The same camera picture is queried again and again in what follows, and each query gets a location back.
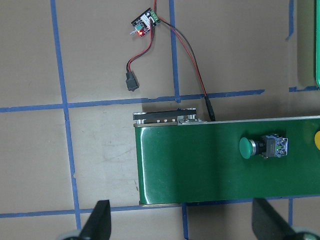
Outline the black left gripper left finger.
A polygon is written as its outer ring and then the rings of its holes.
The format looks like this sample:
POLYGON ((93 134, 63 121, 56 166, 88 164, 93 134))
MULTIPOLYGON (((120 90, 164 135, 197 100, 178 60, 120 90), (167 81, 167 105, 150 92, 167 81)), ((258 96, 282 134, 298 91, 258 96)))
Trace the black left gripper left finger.
POLYGON ((62 233, 60 240, 109 240, 111 237, 111 206, 99 200, 81 230, 62 233))

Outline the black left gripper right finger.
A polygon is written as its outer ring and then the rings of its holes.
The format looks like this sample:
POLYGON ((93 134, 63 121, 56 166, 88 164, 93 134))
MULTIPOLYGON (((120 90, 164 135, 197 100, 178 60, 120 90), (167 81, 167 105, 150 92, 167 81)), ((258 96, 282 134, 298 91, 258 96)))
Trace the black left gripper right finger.
POLYGON ((306 228, 294 228, 264 198, 252 201, 251 227, 258 240, 318 240, 320 235, 306 228))

